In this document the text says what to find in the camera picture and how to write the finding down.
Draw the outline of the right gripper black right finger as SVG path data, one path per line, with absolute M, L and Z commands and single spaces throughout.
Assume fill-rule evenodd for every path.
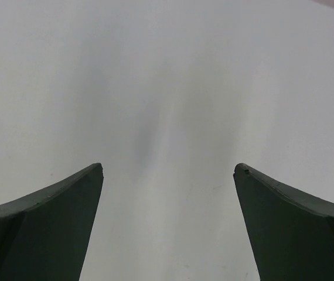
M 234 182 L 261 280 L 334 280 L 334 203 L 244 163 Z

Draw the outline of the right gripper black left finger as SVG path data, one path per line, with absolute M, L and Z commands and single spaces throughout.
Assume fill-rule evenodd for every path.
M 100 163 L 0 205 L 0 280 L 79 280 L 102 186 Z

